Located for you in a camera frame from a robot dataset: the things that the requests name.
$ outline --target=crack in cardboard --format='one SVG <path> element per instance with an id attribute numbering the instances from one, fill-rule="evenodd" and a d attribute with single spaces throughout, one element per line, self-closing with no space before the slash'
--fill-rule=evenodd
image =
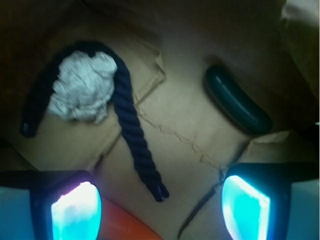
<path id="1" fill-rule="evenodd" d="M 206 164 L 206 165 L 213 167 L 217 170 L 219 170 L 221 168 L 223 168 L 223 169 L 225 168 L 224 166 L 221 166 L 221 164 L 216 162 L 214 159 L 212 159 L 209 154 L 202 152 L 201 149 L 193 141 L 190 141 L 186 137 L 178 134 L 176 131 L 174 131 L 170 128 L 166 128 L 166 127 L 162 126 L 161 124 L 155 122 L 139 107 L 136 106 L 136 109 L 137 109 L 138 116 L 140 118 L 142 118 L 145 122 L 147 122 L 149 125 L 151 125 L 153 128 L 159 129 L 160 132 L 163 134 L 175 136 L 177 139 L 179 139 L 180 142 L 190 145 L 191 149 L 194 151 L 194 153 L 196 153 L 196 154 L 200 153 L 201 154 L 201 157 L 199 159 L 200 163 Z"/>

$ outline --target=orange object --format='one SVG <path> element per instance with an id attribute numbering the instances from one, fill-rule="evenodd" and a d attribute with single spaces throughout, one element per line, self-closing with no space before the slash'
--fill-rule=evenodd
<path id="1" fill-rule="evenodd" d="M 99 238 L 108 240 L 162 240 L 141 221 L 112 202 L 101 198 L 102 219 Z"/>

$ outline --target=dark green handle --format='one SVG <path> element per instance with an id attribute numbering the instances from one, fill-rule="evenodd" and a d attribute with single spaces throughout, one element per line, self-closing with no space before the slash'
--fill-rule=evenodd
<path id="1" fill-rule="evenodd" d="M 213 98 L 247 132 L 262 135 L 273 126 L 270 117 L 239 87 L 220 66 L 209 67 L 205 82 Z"/>

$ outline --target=glowing blue light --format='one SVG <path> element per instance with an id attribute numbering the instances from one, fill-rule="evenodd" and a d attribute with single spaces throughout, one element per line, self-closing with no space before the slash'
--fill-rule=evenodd
<path id="1" fill-rule="evenodd" d="M 86 181 L 51 205 L 53 240 L 95 240 L 101 222 L 101 197 Z"/>
<path id="2" fill-rule="evenodd" d="M 267 239 L 270 198 L 237 175 L 224 182 L 222 212 L 233 239 Z"/>

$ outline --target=twisted rope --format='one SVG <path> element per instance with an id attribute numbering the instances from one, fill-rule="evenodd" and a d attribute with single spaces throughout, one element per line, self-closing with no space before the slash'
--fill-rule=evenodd
<path id="1" fill-rule="evenodd" d="M 66 47 L 53 58 L 53 61 L 45 71 L 39 75 L 26 100 L 22 110 L 21 134 L 25 137 L 33 137 L 36 134 L 38 125 L 44 116 L 53 93 L 52 87 L 59 74 L 59 64 L 74 51 L 85 52 L 89 57 L 93 57 L 96 52 L 104 52 L 114 59 L 117 71 L 114 75 L 115 87 L 112 100 L 121 126 L 121 134 L 130 148 L 134 160 L 134 168 L 141 181 L 152 193 L 154 199 L 157 202 L 162 202 L 169 197 L 169 192 L 162 183 L 160 173 L 156 170 L 152 154 L 144 138 L 144 131 L 141 129 L 140 121 L 137 117 L 132 97 L 130 73 L 124 61 L 100 42 L 77 42 L 72 46 Z"/>

